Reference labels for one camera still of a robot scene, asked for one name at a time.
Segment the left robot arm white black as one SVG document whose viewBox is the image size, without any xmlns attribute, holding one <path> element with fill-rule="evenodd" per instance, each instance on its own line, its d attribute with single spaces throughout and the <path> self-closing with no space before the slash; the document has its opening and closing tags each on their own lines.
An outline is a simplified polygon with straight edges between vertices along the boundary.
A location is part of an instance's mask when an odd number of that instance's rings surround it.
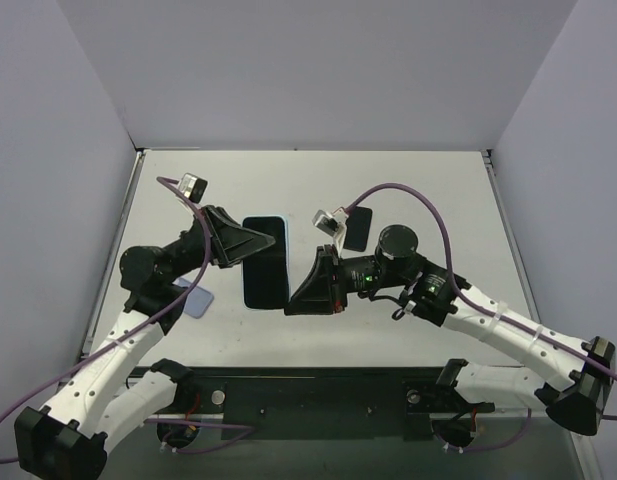
<svg viewBox="0 0 617 480">
<path fill-rule="evenodd" d="M 188 289 L 176 280 L 209 264 L 230 268 L 274 245 L 242 227 L 221 207 L 194 213 L 191 228 L 164 247 L 134 246 L 121 256 L 121 286 L 130 294 L 108 336 L 70 381 L 40 409 L 25 408 L 14 432 L 19 466 L 40 479 L 96 479 L 109 454 L 163 408 L 188 408 L 197 388 L 192 371 L 162 360 L 126 392 L 138 362 L 183 313 Z"/>
</svg>

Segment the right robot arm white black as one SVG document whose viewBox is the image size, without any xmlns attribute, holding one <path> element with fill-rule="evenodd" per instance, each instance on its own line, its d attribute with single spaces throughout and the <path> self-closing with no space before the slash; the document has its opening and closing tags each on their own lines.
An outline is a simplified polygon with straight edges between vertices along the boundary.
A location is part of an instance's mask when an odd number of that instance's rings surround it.
<svg viewBox="0 0 617 480">
<path fill-rule="evenodd" d="M 614 383 L 615 346 L 600 336 L 583 340 L 545 328 L 427 260 L 417 247 L 415 232 L 403 225 L 384 228 L 369 256 L 344 259 L 332 245 L 319 247 L 285 315 L 338 314 L 352 293 L 374 301 L 380 290 L 399 287 L 393 319 L 412 315 L 472 337 L 515 362 L 448 361 L 434 386 L 441 406 L 542 409 L 571 432 L 596 435 Z"/>
</svg>

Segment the black phone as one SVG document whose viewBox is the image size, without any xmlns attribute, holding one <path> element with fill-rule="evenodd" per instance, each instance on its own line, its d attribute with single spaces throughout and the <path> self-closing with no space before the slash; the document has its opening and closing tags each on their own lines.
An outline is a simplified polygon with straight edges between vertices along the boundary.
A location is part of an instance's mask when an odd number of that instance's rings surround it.
<svg viewBox="0 0 617 480">
<path fill-rule="evenodd" d="M 367 207 L 356 207 L 346 220 L 347 232 L 343 248 L 364 252 L 367 248 L 373 211 Z"/>
</svg>

